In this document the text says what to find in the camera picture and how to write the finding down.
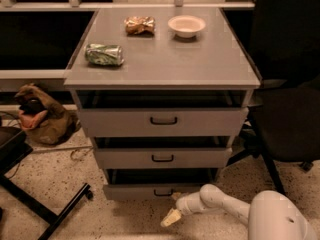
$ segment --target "desk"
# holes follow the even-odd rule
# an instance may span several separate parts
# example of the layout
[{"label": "desk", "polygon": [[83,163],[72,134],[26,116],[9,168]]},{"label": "desk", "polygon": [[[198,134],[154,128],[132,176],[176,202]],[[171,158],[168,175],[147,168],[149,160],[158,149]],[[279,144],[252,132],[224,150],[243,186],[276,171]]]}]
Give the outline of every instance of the desk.
[{"label": "desk", "polygon": [[[181,14],[206,29],[176,37],[167,22]],[[155,17],[155,35],[127,36],[128,16]],[[89,43],[121,45],[124,64],[89,64]],[[170,198],[215,181],[259,84],[220,9],[193,7],[100,9],[65,81],[113,200]]]}]

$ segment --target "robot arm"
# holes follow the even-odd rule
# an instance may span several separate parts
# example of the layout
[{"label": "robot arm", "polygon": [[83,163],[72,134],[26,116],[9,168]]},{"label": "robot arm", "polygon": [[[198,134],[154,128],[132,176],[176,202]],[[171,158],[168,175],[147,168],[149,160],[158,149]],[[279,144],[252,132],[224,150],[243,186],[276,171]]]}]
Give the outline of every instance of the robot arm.
[{"label": "robot arm", "polygon": [[317,240],[313,228],[298,208],[274,191],[259,193],[250,205],[207,184],[199,192],[179,197],[176,208],[162,220],[163,227],[178,221],[183,215],[223,209],[248,227],[249,240]]}]

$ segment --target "drawer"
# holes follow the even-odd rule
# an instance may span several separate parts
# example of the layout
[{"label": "drawer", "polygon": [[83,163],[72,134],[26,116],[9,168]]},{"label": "drawer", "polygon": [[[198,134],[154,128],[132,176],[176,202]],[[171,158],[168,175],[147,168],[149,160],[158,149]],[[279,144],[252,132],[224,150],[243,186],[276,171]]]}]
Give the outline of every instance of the drawer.
[{"label": "drawer", "polygon": [[104,170],[109,184],[104,192],[112,200],[170,199],[175,192],[194,192],[213,183],[217,169]]},{"label": "drawer", "polygon": [[199,191],[201,186],[202,184],[104,185],[103,191],[109,200],[154,200],[172,199],[173,193],[193,193]]},{"label": "drawer", "polygon": [[125,168],[222,168],[231,148],[99,149],[95,158],[101,169]]},{"label": "drawer", "polygon": [[233,136],[247,113],[247,108],[86,109],[79,117],[89,137]]}]

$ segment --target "chair leg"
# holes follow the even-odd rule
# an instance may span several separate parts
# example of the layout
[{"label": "chair leg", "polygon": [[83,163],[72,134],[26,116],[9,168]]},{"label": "chair leg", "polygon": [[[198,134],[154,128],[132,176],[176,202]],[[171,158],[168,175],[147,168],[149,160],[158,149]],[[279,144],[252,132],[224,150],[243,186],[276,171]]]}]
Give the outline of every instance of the chair leg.
[{"label": "chair leg", "polygon": [[311,168],[313,167],[313,163],[312,162],[303,162],[299,165],[299,167],[304,171],[304,172],[308,172],[311,170]]},{"label": "chair leg", "polygon": [[274,161],[268,155],[265,155],[263,153],[262,153],[262,157],[267,166],[271,179],[276,187],[276,190],[280,194],[286,195]]},{"label": "chair leg", "polygon": [[252,153],[245,149],[245,150],[237,153],[236,155],[230,157],[229,161],[227,163],[227,166],[232,165],[232,164],[234,164],[234,163],[236,163],[236,162],[238,162],[238,161],[240,161],[250,155],[252,155]]}]

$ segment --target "crumpled package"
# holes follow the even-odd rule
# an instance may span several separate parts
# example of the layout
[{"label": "crumpled package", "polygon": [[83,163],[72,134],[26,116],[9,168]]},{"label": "crumpled package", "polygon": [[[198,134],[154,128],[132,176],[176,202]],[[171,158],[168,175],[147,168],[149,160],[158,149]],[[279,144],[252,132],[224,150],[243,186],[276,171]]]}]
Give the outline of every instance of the crumpled package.
[{"label": "crumpled package", "polygon": [[153,17],[132,16],[126,18],[124,23],[126,25],[126,32],[129,35],[138,35],[144,32],[154,34],[156,28],[156,21]]},{"label": "crumpled package", "polygon": [[97,65],[120,66],[123,52],[120,45],[88,44],[85,47],[86,60]]},{"label": "crumpled package", "polygon": [[21,105],[21,129],[35,142],[61,144],[79,128],[75,116],[34,84],[22,86],[15,95],[15,100]]}]

